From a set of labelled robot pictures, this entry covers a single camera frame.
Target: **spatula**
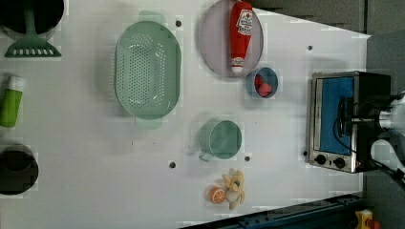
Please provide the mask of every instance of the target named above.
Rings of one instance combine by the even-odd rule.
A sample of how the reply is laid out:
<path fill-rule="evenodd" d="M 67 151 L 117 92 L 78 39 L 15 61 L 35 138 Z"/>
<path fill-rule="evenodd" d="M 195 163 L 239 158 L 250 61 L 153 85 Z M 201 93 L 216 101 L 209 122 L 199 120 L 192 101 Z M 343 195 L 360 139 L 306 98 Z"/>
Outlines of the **spatula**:
<path fill-rule="evenodd" d="M 24 9 L 26 34 L 7 49 L 5 56 L 7 58 L 61 56 L 60 52 L 53 45 L 36 34 L 32 1 L 26 1 L 26 3 L 27 5 Z"/>

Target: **blue bowl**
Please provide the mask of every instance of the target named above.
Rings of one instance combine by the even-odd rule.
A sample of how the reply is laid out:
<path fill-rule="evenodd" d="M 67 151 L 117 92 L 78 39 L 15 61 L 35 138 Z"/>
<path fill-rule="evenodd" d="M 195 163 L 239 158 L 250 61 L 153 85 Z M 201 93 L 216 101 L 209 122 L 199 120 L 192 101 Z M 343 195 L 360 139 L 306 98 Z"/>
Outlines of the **blue bowl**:
<path fill-rule="evenodd" d="M 271 93 L 266 97 L 260 96 L 254 86 L 254 80 L 256 78 L 256 74 L 260 75 L 262 77 L 263 81 L 271 86 Z M 262 68 L 262 69 L 254 70 L 247 76 L 246 86 L 247 86 L 247 92 L 249 94 L 251 94 L 253 97 L 258 97 L 258 98 L 273 97 L 276 94 L 277 88 L 278 88 L 277 74 L 270 68 Z"/>

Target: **green bottle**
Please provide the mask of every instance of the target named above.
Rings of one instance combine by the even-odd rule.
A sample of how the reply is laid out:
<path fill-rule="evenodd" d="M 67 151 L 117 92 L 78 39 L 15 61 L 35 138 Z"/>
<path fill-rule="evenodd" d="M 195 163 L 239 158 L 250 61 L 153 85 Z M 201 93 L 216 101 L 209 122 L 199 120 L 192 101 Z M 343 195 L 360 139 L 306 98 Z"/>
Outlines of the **green bottle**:
<path fill-rule="evenodd" d="M 24 85 L 25 80 L 23 78 L 16 76 L 10 78 L 9 87 L 6 89 L 3 106 L 0 111 L 0 126 L 15 126 Z"/>

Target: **food item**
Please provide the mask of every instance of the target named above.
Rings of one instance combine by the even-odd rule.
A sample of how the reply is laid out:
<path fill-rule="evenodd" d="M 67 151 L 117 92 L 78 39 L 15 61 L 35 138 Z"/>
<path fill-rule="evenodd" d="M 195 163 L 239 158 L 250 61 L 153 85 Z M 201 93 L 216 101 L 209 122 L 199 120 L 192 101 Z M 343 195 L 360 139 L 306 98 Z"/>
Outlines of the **food item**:
<path fill-rule="evenodd" d="M 247 47 L 252 32 L 253 11 L 247 2 L 238 1 L 230 13 L 230 56 L 232 72 L 241 73 L 243 70 Z"/>
<path fill-rule="evenodd" d="M 261 97 L 267 97 L 269 94 L 271 94 L 271 89 L 271 85 L 263 83 L 262 86 L 260 86 L 260 88 L 257 90 L 257 93 Z"/>
<path fill-rule="evenodd" d="M 256 77 L 254 78 L 254 87 L 258 89 L 260 88 L 260 86 L 262 86 L 262 84 L 263 78 L 260 75 L 256 74 Z"/>
<path fill-rule="evenodd" d="M 209 199 L 216 204 L 223 203 L 225 201 L 225 191 L 220 187 L 215 187 L 209 192 Z"/>

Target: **ketchup bottle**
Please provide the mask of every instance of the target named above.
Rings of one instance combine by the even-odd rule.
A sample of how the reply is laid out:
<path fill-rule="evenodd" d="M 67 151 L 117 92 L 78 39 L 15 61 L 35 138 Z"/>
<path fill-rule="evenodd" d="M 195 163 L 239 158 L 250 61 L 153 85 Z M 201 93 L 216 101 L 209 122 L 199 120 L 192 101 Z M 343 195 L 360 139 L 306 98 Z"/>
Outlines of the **ketchup bottle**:
<path fill-rule="evenodd" d="M 252 32 L 253 11 L 247 2 L 238 1 L 230 13 L 230 56 L 232 72 L 241 73 Z"/>

